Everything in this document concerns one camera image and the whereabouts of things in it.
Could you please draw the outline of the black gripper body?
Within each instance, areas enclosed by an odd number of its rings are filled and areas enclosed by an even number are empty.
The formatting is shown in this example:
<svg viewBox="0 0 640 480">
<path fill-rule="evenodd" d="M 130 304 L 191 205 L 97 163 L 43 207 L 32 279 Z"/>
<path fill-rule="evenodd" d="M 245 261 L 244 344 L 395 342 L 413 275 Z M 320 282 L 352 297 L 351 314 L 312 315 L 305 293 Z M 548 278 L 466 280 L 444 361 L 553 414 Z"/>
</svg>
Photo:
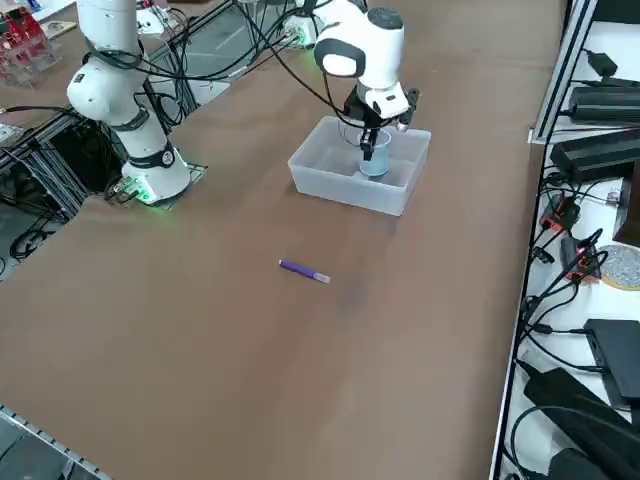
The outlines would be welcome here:
<svg viewBox="0 0 640 480">
<path fill-rule="evenodd" d="M 361 100 L 356 88 L 351 90 L 344 101 L 342 117 L 347 125 L 355 128 L 378 130 L 382 126 L 379 110 Z"/>
</svg>

